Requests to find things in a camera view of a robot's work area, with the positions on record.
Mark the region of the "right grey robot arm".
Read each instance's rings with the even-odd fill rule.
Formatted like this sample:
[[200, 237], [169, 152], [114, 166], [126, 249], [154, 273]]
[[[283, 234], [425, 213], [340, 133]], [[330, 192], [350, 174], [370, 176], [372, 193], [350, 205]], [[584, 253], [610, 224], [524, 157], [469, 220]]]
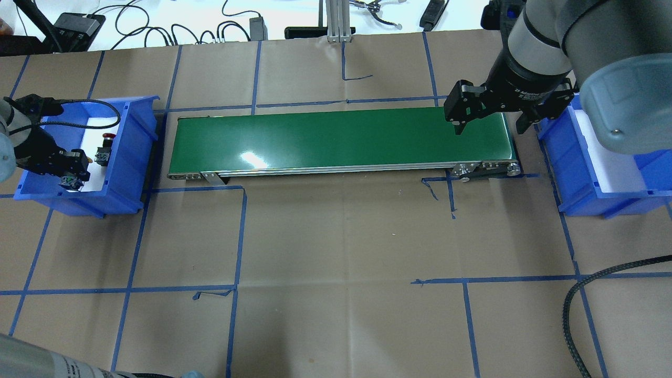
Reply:
[[598, 142], [621, 154], [671, 146], [670, 1], [490, 1], [481, 26], [502, 50], [479, 86], [459, 80], [444, 103], [468, 122], [520, 112], [517, 129], [557, 118], [575, 95]]

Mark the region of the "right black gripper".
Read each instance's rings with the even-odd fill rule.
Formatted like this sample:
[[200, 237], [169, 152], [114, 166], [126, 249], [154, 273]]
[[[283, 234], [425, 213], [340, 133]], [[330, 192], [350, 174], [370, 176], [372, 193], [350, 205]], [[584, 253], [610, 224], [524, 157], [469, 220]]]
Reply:
[[574, 88], [567, 74], [530, 71], [516, 62], [508, 50], [502, 50], [484, 83], [455, 83], [444, 103], [444, 117], [454, 125], [455, 134], [461, 135], [473, 120], [499, 112], [521, 112], [516, 132], [524, 134], [544, 118], [559, 117], [573, 99]]

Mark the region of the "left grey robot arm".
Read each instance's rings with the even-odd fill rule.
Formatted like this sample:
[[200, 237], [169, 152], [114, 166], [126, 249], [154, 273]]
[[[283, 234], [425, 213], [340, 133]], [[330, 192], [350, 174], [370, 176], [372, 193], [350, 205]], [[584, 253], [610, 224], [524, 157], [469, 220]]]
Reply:
[[64, 112], [65, 100], [30, 94], [2, 98], [2, 180], [21, 168], [34, 174], [88, 182], [89, 159], [81, 149], [67, 151], [40, 125], [43, 117]]

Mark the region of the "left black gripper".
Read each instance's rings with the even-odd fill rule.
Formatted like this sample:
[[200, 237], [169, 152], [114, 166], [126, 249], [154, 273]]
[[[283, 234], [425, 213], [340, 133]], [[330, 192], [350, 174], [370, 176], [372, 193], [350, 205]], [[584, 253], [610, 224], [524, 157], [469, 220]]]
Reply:
[[65, 100], [29, 94], [17, 100], [4, 98], [4, 134], [14, 147], [17, 167], [40, 175], [89, 179], [89, 159], [81, 149], [58, 146], [40, 122], [64, 112]]

